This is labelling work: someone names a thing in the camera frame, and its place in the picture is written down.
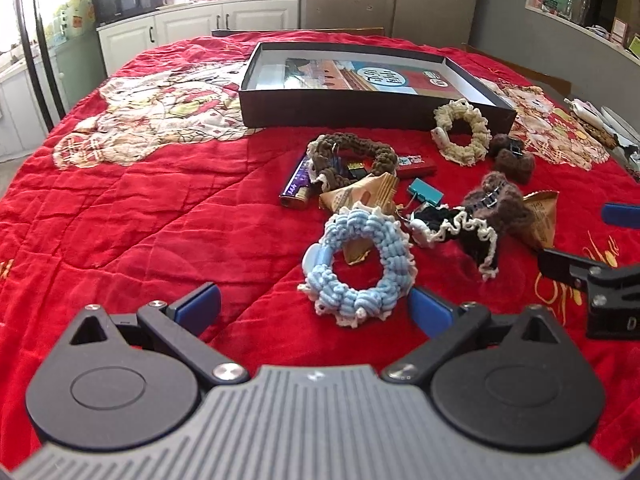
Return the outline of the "light blue crochet scrunchie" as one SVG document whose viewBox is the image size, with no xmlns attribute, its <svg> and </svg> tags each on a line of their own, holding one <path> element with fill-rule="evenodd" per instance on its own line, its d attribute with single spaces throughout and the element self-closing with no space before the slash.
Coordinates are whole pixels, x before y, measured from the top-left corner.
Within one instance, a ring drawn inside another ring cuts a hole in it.
<svg viewBox="0 0 640 480">
<path fill-rule="evenodd" d="M 357 202 L 334 212 L 302 260 L 297 286 L 316 315 L 357 328 L 389 318 L 418 276 L 409 235 L 379 206 Z"/>
</svg>

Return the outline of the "black white frilled scrunchie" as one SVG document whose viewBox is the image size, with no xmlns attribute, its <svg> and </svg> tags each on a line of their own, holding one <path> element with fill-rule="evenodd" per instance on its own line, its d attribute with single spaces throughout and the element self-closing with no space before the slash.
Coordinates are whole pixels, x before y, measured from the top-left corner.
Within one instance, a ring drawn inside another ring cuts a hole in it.
<svg viewBox="0 0 640 480">
<path fill-rule="evenodd" d="M 432 248 L 453 240 L 474 260 L 484 281 L 497 276 L 498 234 L 465 207 L 423 205 L 410 214 L 406 226 L 420 247 Z"/>
</svg>

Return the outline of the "brown fuzzy hair clip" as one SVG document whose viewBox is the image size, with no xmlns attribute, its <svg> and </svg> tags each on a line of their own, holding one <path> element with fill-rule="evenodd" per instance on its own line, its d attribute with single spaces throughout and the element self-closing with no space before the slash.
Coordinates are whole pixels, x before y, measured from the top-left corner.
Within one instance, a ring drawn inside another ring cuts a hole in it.
<svg viewBox="0 0 640 480">
<path fill-rule="evenodd" d="M 485 220 L 499 236 L 527 230 L 534 214 L 524 204 L 520 188 L 500 171 L 484 175 L 477 188 L 464 196 L 461 205 L 474 218 Z"/>
</svg>

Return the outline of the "brown knitted bow clip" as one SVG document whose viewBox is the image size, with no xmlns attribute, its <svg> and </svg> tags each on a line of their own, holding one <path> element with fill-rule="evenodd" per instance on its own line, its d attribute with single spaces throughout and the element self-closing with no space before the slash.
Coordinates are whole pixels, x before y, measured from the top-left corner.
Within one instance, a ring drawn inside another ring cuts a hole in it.
<svg viewBox="0 0 640 480">
<path fill-rule="evenodd" d="M 519 184 L 527 184 L 535 170 L 534 156 L 525 151 L 524 142 L 507 134 L 497 134 L 491 139 L 488 155 L 495 171 Z"/>
</svg>

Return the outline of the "teal binder clip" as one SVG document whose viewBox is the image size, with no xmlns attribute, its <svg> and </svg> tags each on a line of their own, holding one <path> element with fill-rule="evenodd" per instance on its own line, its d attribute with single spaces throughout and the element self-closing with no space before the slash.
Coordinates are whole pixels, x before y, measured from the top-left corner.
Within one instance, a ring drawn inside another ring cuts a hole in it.
<svg viewBox="0 0 640 480">
<path fill-rule="evenodd" d="M 444 194 L 437 188 L 433 188 L 423 180 L 416 178 L 408 186 L 408 193 L 413 200 L 420 204 L 438 206 L 442 202 Z"/>
</svg>

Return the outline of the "tan triangular snack packet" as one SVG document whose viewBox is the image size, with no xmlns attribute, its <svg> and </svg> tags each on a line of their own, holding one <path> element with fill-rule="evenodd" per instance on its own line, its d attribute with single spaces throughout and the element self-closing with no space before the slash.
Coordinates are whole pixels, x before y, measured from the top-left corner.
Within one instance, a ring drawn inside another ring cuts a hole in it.
<svg viewBox="0 0 640 480">
<path fill-rule="evenodd" d="M 380 176 L 367 176 L 344 188 L 322 193 L 319 203 L 321 207 L 332 212 L 362 203 L 370 208 L 380 207 L 384 214 L 393 214 L 397 185 L 398 179 L 388 172 Z"/>
</svg>

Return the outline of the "cream crochet scrunchie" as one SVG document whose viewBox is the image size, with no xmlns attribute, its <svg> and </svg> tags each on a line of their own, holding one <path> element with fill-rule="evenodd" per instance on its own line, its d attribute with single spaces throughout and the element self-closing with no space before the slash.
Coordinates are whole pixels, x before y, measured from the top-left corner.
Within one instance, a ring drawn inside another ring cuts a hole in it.
<svg viewBox="0 0 640 480">
<path fill-rule="evenodd" d="M 451 100 L 434 110 L 432 140 L 448 162 L 473 167 L 488 155 L 492 139 L 488 120 L 466 99 Z"/>
</svg>

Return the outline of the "dark brown crochet scrunchie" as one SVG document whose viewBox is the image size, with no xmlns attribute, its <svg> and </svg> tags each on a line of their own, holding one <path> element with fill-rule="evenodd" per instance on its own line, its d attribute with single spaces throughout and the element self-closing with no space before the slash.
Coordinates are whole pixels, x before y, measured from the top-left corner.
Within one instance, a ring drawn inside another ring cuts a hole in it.
<svg viewBox="0 0 640 480">
<path fill-rule="evenodd" d="M 306 148 L 307 174 L 320 192 L 344 188 L 367 176 L 394 174 L 398 156 L 386 143 L 356 136 L 355 133 L 326 133 Z"/>
</svg>

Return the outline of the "items on bedside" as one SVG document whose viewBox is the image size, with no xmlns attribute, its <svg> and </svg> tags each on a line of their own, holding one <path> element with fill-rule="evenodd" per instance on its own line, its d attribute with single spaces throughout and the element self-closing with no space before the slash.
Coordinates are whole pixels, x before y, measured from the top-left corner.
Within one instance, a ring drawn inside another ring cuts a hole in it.
<svg viewBox="0 0 640 480">
<path fill-rule="evenodd" d="M 565 104 L 578 122 L 614 157 L 627 172 L 639 181 L 639 133 L 613 112 L 598 110 L 590 102 L 565 99 Z"/>
</svg>

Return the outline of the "red quilted bedspread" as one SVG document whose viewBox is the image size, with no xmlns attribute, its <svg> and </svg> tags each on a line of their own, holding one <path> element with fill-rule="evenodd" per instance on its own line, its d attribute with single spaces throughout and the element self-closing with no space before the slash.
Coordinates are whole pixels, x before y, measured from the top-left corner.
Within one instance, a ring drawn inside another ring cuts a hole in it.
<svg viewBox="0 0 640 480">
<path fill-rule="evenodd" d="M 262 41 L 370 44 L 437 53 L 474 76 L 517 86 L 531 83 L 491 58 L 455 48 L 417 47 L 406 40 L 320 32 L 239 34 L 183 40 L 139 54 L 117 76 L 143 84 L 124 96 L 125 112 L 159 105 L 160 112 L 227 119 L 231 90 L 158 88 L 141 78 L 188 76 L 212 64 L 247 60 Z M 1 463 L 13 469 L 39 448 L 24 395 L 38 366 L 77 311 L 102 304 L 134 312 L 147 301 L 179 299 L 205 282 L 222 296 L 221 316 L 204 341 L 253 374 L 262 365 L 368 364 L 382 370 L 425 342 L 410 321 L 406 298 L 386 321 L 352 330 L 318 316 L 297 290 L 300 260 L 321 236 L 328 212 L 310 200 L 282 207 L 279 195 L 307 143 L 323 129 L 265 129 L 231 140 L 166 143 L 151 119 L 134 115 L 113 133 L 80 122 L 107 112 L 104 84 L 82 99 L 17 171 L 1 200 Z M 536 160 L 528 194 L 559 192 L 555 246 L 564 252 L 628 266 L 639 262 L 639 231 L 607 226 L 601 207 L 639 203 L 639 183 L 609 159 L 590 170 Z M 456 243 L 412 248 L 419 286 L 449 301 L 478 301 L 496 313 L 544 304 L 584 352 L 606 391 L 593 447 L 615 466 L 639 458 L 639 341 L 585 337 L 586 300 L 538 278 L 528 247 L 507 237 L 499 274 L 486 282 Z"/>
</svg>

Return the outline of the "black shallow cardboard box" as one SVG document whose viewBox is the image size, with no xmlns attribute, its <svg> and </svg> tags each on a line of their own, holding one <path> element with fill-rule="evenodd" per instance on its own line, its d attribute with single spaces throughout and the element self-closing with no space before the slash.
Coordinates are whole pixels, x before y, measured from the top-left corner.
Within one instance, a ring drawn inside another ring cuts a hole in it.
<svg viewBox="0 0 640 480">
<path fill-rule="evenodd" d="M 451 100 L 478 108 L 492 132 L 516 111 L 484 82 L 439 54 L 364 44 L 262 42 L 240 87 L 248 128 L 383 128 L 428 131 Z"/>
</svg>

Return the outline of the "white kitchen cabinets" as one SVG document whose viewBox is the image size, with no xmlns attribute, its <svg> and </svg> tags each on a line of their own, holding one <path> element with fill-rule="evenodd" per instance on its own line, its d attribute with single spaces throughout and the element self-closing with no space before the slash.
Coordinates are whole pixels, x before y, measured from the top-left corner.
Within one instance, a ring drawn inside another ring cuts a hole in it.
<svg viewBox="0 0 640 480">
<path fill-rule="evenodd" d="M 139 53 L 163 44 L 209 36 L 215 30 L 289 30 L 300 25 L 302 0 L 216 0 L 174 4 L 98 28 L 111 75 Z"/>
</svg>

